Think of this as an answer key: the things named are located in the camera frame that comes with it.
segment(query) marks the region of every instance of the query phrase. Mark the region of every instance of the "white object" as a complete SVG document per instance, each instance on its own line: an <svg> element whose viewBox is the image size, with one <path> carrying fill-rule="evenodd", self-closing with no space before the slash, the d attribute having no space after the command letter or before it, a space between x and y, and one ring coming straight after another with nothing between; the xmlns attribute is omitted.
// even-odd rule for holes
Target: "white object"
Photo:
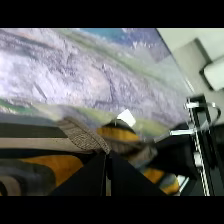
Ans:
<svg viewBox="0 0 224 224"><path fill-rule="evenodd" d="M205 67L204 75L215 91L224 88L224 58Z"/></svg>
<svg viewBox="0 0 224 224"><path fill-rule="evenodd" d="M132 116L131 112L128 109L120 113L117 116L117 119L126 122L130 127L132 127L136 123L135 118Z"/></svg>

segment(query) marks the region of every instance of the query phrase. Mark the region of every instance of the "mural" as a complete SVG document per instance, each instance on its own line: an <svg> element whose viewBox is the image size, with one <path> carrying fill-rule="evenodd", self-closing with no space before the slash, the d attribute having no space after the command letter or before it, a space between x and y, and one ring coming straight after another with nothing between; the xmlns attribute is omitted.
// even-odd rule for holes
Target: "mural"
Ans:
<svg viewBox="0 0 224 224"><path fill-rule="evenodd" d="M96 128L125 109L145 136L187 118L191 94L155 28L0 29L0 110Z"/></svg>

